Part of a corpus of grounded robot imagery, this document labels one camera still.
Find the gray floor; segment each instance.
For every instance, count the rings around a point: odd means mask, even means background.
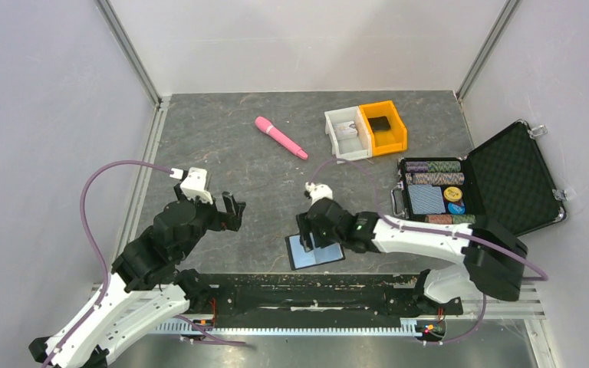
[[[389,191],[402,156],[462,156],[472,144],[450,91],[294,92],[266,94],[188,94],[170,101],[155,163],[207,169],[209,191],[224,190],[247,202],[240,232],[208,233],[183,267],[200,272],[290,271],[284,237],[296,232],[295,215],[306,211],[304,183],[330,159],[324,111],[393,100],[409,132],[405,153],[359,161],[375,178],[380,206],[391,211]],[[308,153],[301,160],[254,126],[257,116],[272,121]],[[331,186],[347,210],[374,210],[370,180],[347,164],[331,165],[318,182]],[[150,178],[139,230],[174,200],[175,182],[160,172]],[[347,252],[347,260],[309,268],[310,272],[411,273],[443,265],[415,255]]]
[[[472,322],[450,321],[449,337]],[[191,346],[167,336],[138,341],[112,368],[532,368],[522,321],[487,321],[477,334],[443,347],[422,347],[411,337],[229,337],[250,347]]]

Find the metal post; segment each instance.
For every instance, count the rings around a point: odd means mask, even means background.
[[[123,50],[125,57],[130,62],[134,72],[139,77],[139,80],[143,85],[143,89],[146,90],[146,94],[152,100],[155,107],[159,108],[159,105],[161,104],[161,96],[156,91],[156,88],[154,87],[154,84],[152,83],[146,68],[143,67],[143,63],[141,63],[139,55],[134,50],[132,42],[127,37],[125,29],[123,29],[120,20],[116,16],[116,12],[114,11],[112,4],[109,2],[109,0],[95,0],[95,2],[98,5],[100,12],[103,14],[105,21],[110,26],[110,29],[114,34],[114,37],[116,38],[120,48]]]
[[[500,39],[500,35],[505,30],[509,19],[514,14],[518,4],[521,0],[507,0],[505,6],[502,8],[498,19],[495,20],[491,31],[489,32],[489,36],[487,36],[482,48],[475,57],[475,61],[473,61],[473,65],[469,69],[469,72],[466,74],[466,78],[462,82],[462,85],[459,87],[455,95],[457,96],[457,100],[462,103],[464,97],[467,95],[469,90],[471,89],[472,85],[475,83],[475,79],[477,79],[479,72],[484,67],[489,55],[491,54],[491,50],[495,47],[495,44],[498,43],[498,39]]]

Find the wire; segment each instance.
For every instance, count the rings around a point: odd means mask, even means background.
[[[213,340],[213,341],[193,341],[193,343],[201,343],[202,345],[229,345],[232,347],[245,347],[245,346],[247,346],[247,343],[245,341],[228,341],[228,340],[223,340],[218,337],[215,337],[215,336],[211,335],[210,333],[206,332],[200,326],[198,326],[198,324],[196,324],[195,322],[193,322],[192,320],[190,320],[184,316],[176,315],[175,318],[177,318],[179,320],[183,320],[184,322],[188,323],[192,328],[198,330],[204,337],[208,337],[209,339]]]
[[[463,234],[461,232],[454,232],[453,233],[451,231],[439,230],[439,229],[434,229],[434,228],[417,228],[416,226],[397,224],[396,222],[390,220],[388,217],[386,217],[384,215],[384,213],[382,212],[382,210],[380,209],[380,206],[378,204],[376,183],[373,180],[373,176],[364,167],[358,165],[357,163],[354,163],[353,161],[349,161],[348,159],[342,159],[342,158],[329,159],[329,160],[325,161],[313,172],[313,175],[311,176],[310,183],[314,183],[315,178],[317,177],[319,172],[324,167],[330,165],[331,163],[335,163],[337,161],[342,161],[344,163],[348,163],[348,164],[356,167],[358,170],[360,170],[360,172],[364,176],[366,176],[370,180],[371,188],[372,188],[372,195],[373,195],[373,204],[376,206],[377,213],[378,213],[378,216],[380,217],[380,219],[382,219],[389,226],[392,226],[394,228],[398,228],[400,230],[407,230],[407,231],[413,231],[413,232],[425,232],[428,234],[436,234],[436,235],[448,235],[448,236],[453,236],[456,238],[466,239],[471,242],[475,242],[480,245],[484,245],[485,247],[489,247],[495,251],[498,251],[498,252],[510,257],[511,259],[520,262],[521,264],[532,269],[534,272],[536,272],[538,274],[537,277],[534,276],[534,277],[529,277],[529,278],[523,278],[524,281],[547,281],[549,279],[548,274],[546,274],[545,271],[541,270],[535,264],[533,264],[530,261],[524,259],[523,257],[517,255],[516,253],[509,251],[508,249],[505,249],[505,248],[501,247],[500,245],[494,244],[486,239],[482,239],[482,238],[479,238],[474,235]],[[431,344],[444,345],[447,343],[456,343],[456,342],[459,342],[463,339],[466,339],[467,337],[471,336],[473,333],[475,333],[478,330],[479,326],[482,324],[482,321],[484,320],[485,312],[486,312],[486,295],[482,294],[482,310],[480,311],[480,314],[479,314],[477,320],[475,321],[475,324],[473,325],[473,327],[471,327],[470,330],[468,330],[465,333],[463,333],[457,337],[454,337],[452,339],[438,342],[438,343],[431,343]]]
[[[112,167],[121,166],[121,165],[145,166],[145,167],[150,167],[151,169],[157,169],[157,170],[163,171],[165,173],[169,173],[169,174],[173,173],[173,171],[170,168],[165,167],[165,166],[154,165],[152,163],[145,163],[144,161],[138,161],[135,159],[126,159],[126,160],[122,160],[122,161],[115,161],[113,163],[108,163],[107,165],[96,170],[96,172],[91,174],[89,179],[87,179],[87,182],[84,184],[84,187],[82,189],[82,193],[80,194],[80,220],[82,221],[82,228],[84,229],[84,233],[87,235],[87,239],[89,240],[89,244],[91,245],[91,248],[94,250],[94,253],[96,254],[96,258],[98,259],[98,263],[100,264],[100,269],[103,272],[103,285],[100,288],[100,293],[98,294],[98,297],[96,298],[96,301],[94,302],[94,305],[91,308],[89,308],[87,310],[87,312],[82,317],[80,317],[80,319],[77,320],[77,322],[71,328],[69,328],[69,331],[67,331],[67,333],[58,341],[58,343],[55,344],[55,348],[53,348],[53,351],[51,351],[51,353],[48,354],[48,356],[46,357],[46,360],[44,360],[44,362],[42,363],[41,368],[46,368],[51,363],[51,361],[55,357],[55,351],[61,350],[62,346],[64,346],[64,343],[66,343],[67,340],[75,333],[75,331],[80,326],[82,326],[82,324],[84,324],[84,322],[87,320],[87,318],[89,318],[89,316],[94,312],[94,306],[99,305],[101,303],[101,301],[103,301],[103,299],[105,298],[105,294],[107,293],[107,289],[109,288],[110,274],[109,274],[109,272],[107,272],[107,263],[105,262],[105,258],[103,257],[103,253],[100,252],[100,249],[98,248],[98,245],[96,244],[96,240],[94,239],[94,235],[91,234],[91,229],[89,228],[89,224],[87,223],[87,213],[84,209],[84,203],[86,202],[87,192],[89,191],[89,187],[91,186],[91,183],[94,182],[94,180],[103,172],[111,169]]]

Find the pink microphone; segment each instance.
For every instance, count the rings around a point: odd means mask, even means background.
[[[274,140],[279,142],[283,147],[287,148],[288,151],[292,152],[293,155],[300,159],[308,159],[308,154],[304,152],[297,143],[292,142],[288,136],[276,129],[276,127],[270,123],[270,120],[267,120],[264,117],[257,117],[255,123],[259,130],[274,138]]]

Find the orange bin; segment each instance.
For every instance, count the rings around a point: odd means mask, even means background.
[[[407,128],[398,116],[398,111],[392,101],[383,101],[360,105],[360,113],[367,123],[371,135],[372,156],[387,155],[388,153],[407,150]],[[390,128],[386,131],[374,132],[369,119],[386,117]]]

